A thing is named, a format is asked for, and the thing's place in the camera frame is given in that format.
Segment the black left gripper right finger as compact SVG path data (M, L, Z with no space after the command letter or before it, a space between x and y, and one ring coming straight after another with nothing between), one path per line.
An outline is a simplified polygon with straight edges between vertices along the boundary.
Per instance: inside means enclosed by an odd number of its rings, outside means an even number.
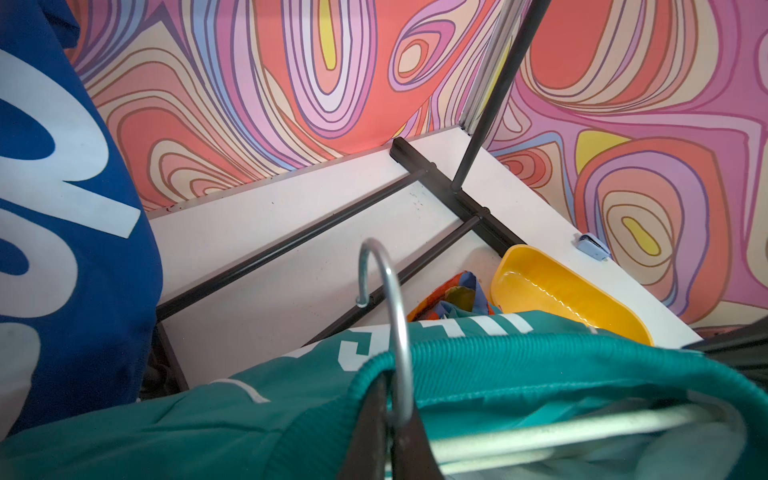
M444 479L416 407L410 419L402 426L394 427L392 433L391 471L394 480Z

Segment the rainbow patchwork jacket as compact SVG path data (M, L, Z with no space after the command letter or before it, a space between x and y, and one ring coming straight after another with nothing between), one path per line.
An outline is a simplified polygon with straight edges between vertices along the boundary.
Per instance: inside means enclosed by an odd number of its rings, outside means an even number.
M463 271L435 289L407 316L408 322L500 314L484 294L477 277Z

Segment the metal hanger of teal jacket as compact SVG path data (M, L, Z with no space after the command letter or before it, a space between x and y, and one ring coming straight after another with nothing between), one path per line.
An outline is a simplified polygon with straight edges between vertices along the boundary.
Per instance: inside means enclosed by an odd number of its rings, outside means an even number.
M358 305L368 304L368 258L379 268L387 297L390 322L389 350L395 357L394 398L389 419L399 433L416 419L414 374L407 321L400 283L384 246L369 238L362 243L358 262ZM644 409L591 416L551 425L500 432L465 435L430 441L418 430L405 452L426 451L427 463L443 466L447 474L511 466L525 458L545 458L558 447L586 444L630 434L655 433L712 422L720 415L711 407L683 404L661 409Z

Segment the teal green jacket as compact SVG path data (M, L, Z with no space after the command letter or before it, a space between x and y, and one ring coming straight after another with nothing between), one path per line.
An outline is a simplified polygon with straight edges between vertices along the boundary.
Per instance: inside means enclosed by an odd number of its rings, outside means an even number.
M526 434L577 418L691 403L708 422L554 449L474 478L763 479L767 395L688 350L638 344L544 313L416 322L414 397L430 440ZM364 398L395 368L385 325L353 328L230 378L11 436L5 479L333 479Z

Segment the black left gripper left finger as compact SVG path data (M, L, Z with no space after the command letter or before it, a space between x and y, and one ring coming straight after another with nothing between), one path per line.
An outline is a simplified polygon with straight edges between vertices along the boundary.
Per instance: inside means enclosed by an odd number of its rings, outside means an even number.
M389 374L382 373L368 387L358 412L339 480L382 480L388 448Z

